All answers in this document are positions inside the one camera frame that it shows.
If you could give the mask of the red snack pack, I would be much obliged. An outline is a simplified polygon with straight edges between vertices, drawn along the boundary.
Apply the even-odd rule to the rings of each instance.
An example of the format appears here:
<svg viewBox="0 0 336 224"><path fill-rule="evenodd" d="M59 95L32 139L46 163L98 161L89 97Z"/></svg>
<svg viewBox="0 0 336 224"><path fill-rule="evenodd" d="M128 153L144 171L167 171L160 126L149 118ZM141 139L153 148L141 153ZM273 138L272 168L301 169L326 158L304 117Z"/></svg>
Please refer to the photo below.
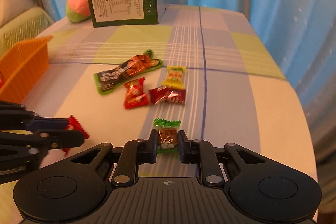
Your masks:
<svg viewBox="0 0 336 224"><path fill-rule="evenodd" d="M68 125L66 126L65 131L66 133L62 140L62 151L67 156L71 148L80 147L84 144L84 140L89 138L89 134L73 115L68 118Z"/></svg>

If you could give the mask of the green brown candy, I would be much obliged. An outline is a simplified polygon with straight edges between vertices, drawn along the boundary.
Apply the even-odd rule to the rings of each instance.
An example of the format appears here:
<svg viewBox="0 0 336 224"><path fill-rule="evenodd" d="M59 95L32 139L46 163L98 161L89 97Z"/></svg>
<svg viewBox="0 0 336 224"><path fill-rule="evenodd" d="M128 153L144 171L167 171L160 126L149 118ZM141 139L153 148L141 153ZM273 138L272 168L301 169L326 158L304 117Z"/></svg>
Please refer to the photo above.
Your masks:
<svg viewBox="0 0 336 224"><path fill-rule="evenodd" d="M157 118L153 126L158 132L158 153L171 152L178 147L178 129L181 120L168 121Z"/></svg>

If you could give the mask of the dark red candy wrapper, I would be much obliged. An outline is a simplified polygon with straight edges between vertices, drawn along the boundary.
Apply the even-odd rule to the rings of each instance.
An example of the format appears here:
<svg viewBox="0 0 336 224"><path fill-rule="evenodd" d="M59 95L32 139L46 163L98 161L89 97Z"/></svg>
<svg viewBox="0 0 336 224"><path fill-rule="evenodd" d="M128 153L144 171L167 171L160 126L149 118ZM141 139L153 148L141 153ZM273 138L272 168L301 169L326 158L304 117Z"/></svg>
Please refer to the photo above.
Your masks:
<svg viewBox="0 0 336 224"><path fill-rule="evenodd" d="M184 105L186 100L185 89L174 89L166 86L161 86L149 90L150 102L153 105L158 105L163 102Z"/></svg>

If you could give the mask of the orange plastic basket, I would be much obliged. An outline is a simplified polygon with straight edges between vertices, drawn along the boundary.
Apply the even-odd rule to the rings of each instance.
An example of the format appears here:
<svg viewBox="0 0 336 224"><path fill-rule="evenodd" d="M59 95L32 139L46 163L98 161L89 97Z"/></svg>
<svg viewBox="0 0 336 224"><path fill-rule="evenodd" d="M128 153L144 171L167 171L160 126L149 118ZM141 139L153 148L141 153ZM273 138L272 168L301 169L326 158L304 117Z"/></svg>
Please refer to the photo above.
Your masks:
<svg viewBox="0 0 336 224"><path fill-rule="evenodd" d="M52 36L15 43L1 57L1 100L21 103L49 68Z"/></svg>

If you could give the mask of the red candy with peanuts picture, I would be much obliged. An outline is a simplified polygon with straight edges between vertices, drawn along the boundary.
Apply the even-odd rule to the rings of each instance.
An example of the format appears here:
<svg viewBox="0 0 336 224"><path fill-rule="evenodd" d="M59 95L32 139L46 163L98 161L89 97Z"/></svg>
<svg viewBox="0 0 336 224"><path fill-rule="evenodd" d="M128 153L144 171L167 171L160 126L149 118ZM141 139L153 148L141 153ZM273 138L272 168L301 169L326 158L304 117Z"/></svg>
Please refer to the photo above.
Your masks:
<svg viewBox="0 0 336 224"><path fill-rule="evenodd" d="M143 91L144 81L145 78L142 77L123 84L126 88L126 95L123 103L125 109L133 109L149 104L147 94Z"/></svg>

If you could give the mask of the long dark green snack pack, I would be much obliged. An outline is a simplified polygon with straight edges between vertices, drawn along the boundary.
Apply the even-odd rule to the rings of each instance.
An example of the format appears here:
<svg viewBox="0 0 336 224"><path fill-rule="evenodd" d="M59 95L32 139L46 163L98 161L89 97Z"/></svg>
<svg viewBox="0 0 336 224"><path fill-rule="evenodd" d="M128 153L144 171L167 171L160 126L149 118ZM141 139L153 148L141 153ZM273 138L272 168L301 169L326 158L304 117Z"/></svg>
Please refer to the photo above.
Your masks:
<svg viewBox="0 0 336 224"><path fill-rule="evenodd" d="M154 52L147 50L141 55L135 55L122 64L107 71L94 74L96 88L99 94L105 95L128 82L132 77L155 71L163 66L161 59L154 58Z"/></svg>

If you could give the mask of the yellow candy wrapper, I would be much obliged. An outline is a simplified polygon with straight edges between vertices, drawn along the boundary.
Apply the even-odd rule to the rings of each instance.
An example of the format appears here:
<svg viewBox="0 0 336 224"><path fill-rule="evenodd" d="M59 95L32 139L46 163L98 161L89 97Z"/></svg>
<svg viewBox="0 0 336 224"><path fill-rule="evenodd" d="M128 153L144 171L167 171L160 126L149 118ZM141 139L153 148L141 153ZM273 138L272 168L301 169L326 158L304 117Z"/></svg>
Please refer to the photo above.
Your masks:
<svg viewBox="0 0 336 224"><path fill-rule="evenodd" d="M161 82L163 86L175 89L184 89L184 76L186 67L184 66L167 66L166 78Z"/></svg>

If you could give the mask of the checkered tablecloth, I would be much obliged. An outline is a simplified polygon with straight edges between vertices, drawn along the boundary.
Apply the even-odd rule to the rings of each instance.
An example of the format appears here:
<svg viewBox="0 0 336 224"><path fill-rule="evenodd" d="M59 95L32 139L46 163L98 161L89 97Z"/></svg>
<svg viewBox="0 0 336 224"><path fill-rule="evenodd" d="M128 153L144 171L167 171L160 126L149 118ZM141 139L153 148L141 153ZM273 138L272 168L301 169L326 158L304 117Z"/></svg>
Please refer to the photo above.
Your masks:
<svg viewBox="0 0 336 224"><path fill-rule="evenodd" d="M23 223L312 223L321 189L295 91L237 12L63 19L1 57L3 182Z"/></svg>

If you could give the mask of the zigzag patterned cushion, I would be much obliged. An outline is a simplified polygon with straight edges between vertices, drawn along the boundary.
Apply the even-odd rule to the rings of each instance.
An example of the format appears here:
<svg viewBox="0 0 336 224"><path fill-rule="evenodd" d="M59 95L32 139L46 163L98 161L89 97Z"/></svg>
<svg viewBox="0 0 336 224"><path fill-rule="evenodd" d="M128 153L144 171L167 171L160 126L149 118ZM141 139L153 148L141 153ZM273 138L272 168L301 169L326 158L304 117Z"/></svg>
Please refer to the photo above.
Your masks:
<svg viewBox="0 0 336 224"><path fill-rule="evenodd" d="M12 26L1 34L6 50L9 50L16 42L33 39L47 29L52 22L45 15L36 15L22 22L12 23Z"/></svg>

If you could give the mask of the pink green star plush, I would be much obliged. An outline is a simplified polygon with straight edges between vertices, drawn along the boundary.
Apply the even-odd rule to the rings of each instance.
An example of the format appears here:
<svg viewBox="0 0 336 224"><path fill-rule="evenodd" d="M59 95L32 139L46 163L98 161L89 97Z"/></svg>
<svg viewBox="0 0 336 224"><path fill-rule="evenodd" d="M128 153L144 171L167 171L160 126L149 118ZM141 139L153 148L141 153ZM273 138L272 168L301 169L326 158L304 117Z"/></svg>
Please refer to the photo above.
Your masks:
<svg viewBox="0 0 336 224"><path fill-rule="evenodd" d="M88 0L67 0L66 17L71 23L80 23L91 17Z"/></svg>

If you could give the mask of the green white carton box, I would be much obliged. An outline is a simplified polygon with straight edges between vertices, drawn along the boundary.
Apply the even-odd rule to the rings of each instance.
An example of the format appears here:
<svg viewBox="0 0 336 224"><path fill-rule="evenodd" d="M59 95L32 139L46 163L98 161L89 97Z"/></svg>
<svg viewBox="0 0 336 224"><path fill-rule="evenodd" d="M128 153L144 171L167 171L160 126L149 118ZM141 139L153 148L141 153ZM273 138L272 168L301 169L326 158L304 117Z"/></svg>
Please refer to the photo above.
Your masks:
<svg viewBox="0 0 336 224"><path fill-rule="evenodd" d="M88 0L94 27L158 24L170 0Z"/></svg>

